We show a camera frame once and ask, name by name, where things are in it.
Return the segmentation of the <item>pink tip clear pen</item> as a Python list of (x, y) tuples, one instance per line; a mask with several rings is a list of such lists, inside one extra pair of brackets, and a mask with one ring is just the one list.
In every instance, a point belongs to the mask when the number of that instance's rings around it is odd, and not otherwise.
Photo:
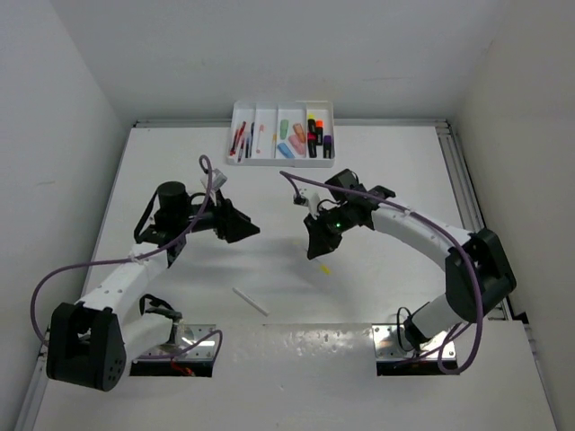
[(260, 147), (261, 147), (261, 136), (262, 136), (262, 134), (263, 134), (263, 132), (264, 132), (264, 129), (265, 129), (264, 125), (263, 125), (263, 124), (260, 124), (260, 125), (259, 125), (258, 135), (257, 135), (257, 142), (256, 142), (256, 146), (255, 146), (255, 148), (256, 148), (256, 154), (259, 154), (259, 153), (261, 152), (261, 149), (260, 149)]

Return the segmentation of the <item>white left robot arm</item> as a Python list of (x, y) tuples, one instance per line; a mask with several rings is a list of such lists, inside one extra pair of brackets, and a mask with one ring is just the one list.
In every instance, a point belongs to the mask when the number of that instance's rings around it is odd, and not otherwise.
[(179, 312), (154, 307), (125, 321), (148, 285), (179, 257), (188, 233), (212, 230), (235, 243), (259, 233), (251, 218), (219, 191), (203, 194), (195, 205), (178, 181), (159, 185), (135, 228), (132, 257), (76, 303), (61, 303), (52, 313), (47, 376), (98, 391), (110, 391), (127, 364), (169, 342)]

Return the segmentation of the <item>white marker pen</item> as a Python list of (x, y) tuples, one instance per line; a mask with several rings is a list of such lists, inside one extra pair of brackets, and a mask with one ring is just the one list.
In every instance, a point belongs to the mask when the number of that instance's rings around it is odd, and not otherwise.
[(267, 310), (267, 308), (262, 303), (254, 300), (253, 298), (251, 298), (248, 294), (246, 294), (242, 290), (240, 290), (236, 287), (233, 287), (232, 291), (238, 297), (240, 297), (243, 301), (245, 301), (247, 304), (249, 304), (253, 309), (255, 309), (257, 312), (259, 312), (261, 315), (263, 315), (263, 316), (269, 316), (270, 315), (269, 311)]

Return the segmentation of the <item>green eraser case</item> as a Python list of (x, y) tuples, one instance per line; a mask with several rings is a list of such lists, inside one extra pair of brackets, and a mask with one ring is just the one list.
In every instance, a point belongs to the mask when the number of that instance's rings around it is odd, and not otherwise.
[(288, 135), (289, 121), (287, 119), (282, 119), (279, 123), (279, 137), (284, 140)]

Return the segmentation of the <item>red ballpoint pen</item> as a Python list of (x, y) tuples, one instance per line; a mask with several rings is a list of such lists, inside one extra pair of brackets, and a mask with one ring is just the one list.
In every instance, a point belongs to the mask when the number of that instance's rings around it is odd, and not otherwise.
[(243, 121), (242, 124), (241, 124), (241, 126), (238, 128), (237, 132), (235, 133), (234, 152), (236, 151), (236, 149), (237, 149), (237, 147), (238, 147), (238, 145), (239, 145), (239, 143), (240, 143), (240, 140), (241, 140), (241, 138), (242, 138), (242, 136), (243, 136), (243, 132), (244, 132), (245, 126), (246, 126), (246, 121)]

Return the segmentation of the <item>orange eraser case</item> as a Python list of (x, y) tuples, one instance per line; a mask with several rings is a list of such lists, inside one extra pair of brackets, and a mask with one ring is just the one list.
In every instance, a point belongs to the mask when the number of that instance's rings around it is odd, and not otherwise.
[(306, 133), (301, 123), (295, 123), (293, 125), (294, 132), (301, 143), (306, 142)]

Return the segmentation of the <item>blue eraser case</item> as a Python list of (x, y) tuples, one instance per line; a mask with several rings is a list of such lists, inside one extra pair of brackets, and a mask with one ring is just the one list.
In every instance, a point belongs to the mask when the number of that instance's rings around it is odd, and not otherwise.
[(278, 144), (278, 150), (287, 159), (294, 159), (295, 158), (294, 154), (291, 152), (291, 150), (288, 148), (288, 146), (283, 142)]

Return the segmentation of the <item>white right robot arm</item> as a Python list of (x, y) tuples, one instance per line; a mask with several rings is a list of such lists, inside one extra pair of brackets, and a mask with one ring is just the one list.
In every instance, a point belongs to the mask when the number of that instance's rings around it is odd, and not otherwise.
[(354, 227), (390, 235), (427, 256), (443, 270), (444, 294), (425, 303), (403, 323), (399, 338), (417, 348), (460, 323), (476, 323), (513, 292), (517, 280), (499, 236), (488, 228), (474, 233), (412, 211), (394, 191), (377, 185), (366, 189), (345, 169), (324, 183), (334, 205), (317, 195), (296, 195), (308, 208), (308, 259), (329, 254)]

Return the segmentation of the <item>yellow cap black highlighter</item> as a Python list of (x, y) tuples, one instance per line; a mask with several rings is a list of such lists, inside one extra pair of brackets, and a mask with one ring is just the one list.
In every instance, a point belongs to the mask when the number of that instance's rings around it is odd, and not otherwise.
[(315, 119), (313, 115), (309, 115), (307, 118), (307, 130), (311, 134), (316, 134), (315, 131)]

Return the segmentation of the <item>orange cap highlighter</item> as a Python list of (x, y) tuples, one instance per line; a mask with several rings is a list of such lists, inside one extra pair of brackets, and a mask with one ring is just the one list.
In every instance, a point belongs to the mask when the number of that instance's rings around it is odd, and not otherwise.
[(323, 121), (320, 119), (315, 121), (315, 134), (318, 143), (323, 141)]

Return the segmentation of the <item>dark red gel pen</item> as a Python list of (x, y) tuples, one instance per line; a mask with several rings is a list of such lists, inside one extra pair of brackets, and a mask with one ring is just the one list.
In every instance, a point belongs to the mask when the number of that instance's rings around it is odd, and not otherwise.
[(238, 150), (238, 158), (237, 158), (237, 162), (240, 163), (243, 159), (243, 151), (244, 151), (244, 146), (245, 146), (245, 137), (242, 138), (241, 144), (239, 146), (239, 150)]

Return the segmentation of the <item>blue ballpoint pen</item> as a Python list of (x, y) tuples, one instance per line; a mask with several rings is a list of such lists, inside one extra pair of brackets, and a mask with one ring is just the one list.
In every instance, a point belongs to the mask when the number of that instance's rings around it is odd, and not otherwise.
[(250, 127), (250, 133), (249, 133), (249, 136), (248, 136), (248, 143), (246, 144), (247, 147), (248, 147), (248, 153), (252, 150), (254, 125), (255, 125), (255, 123), (252, 122), (252, 123), (251, 123), (251, 127)]

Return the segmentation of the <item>pink cap black highlighter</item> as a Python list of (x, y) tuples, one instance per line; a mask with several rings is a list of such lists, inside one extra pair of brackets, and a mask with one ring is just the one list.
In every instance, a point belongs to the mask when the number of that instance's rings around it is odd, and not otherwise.
[(308, 148), (308, 156), (312, 159), (317, 157), (317, 140), (316, 135), (312, 132), (307, 134), (307, 148)]

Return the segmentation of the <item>purple cap black highlighter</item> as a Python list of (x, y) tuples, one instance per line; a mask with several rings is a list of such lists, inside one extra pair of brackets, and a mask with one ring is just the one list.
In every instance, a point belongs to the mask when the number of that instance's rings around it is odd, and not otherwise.
[(333, 150), (333, 139), (331, 135), (325, 135), (323, 137), (323, 158), (324, 159), (332, 159), (332, 150)]

